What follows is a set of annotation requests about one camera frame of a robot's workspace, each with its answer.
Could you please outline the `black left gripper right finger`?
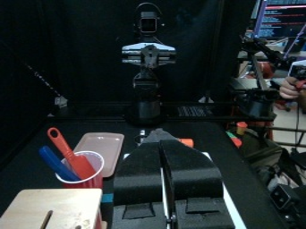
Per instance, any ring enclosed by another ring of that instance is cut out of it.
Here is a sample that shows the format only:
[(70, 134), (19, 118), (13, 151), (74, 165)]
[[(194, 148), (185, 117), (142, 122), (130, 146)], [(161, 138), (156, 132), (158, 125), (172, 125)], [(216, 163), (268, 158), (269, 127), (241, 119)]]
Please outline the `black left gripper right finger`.
[(172, 229), (236, 229), (212, 159), (178, 140), (164, 140), (161, 163)]

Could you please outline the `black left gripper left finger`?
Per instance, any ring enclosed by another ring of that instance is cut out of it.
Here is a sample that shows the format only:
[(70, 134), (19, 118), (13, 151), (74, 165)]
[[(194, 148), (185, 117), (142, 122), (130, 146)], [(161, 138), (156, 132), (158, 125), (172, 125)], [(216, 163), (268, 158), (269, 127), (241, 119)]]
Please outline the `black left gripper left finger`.
[(111, 229), (166, 229), (160, 144), (144, 143), (123, 159), (114, 179)]

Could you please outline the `person's hand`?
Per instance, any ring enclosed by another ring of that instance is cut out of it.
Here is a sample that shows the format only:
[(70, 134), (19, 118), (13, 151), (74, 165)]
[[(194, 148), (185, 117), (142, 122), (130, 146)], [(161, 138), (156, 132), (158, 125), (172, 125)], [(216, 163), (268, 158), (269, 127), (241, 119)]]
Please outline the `person's hand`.
[(301, 91), (296, 87), (297, 82), (299, 80), (291, 76), (286, 77), (285, 80), (282, 81), (281, 87), (280, 87), (280, 95), (285, 99), (296, 99), (300, 96)]

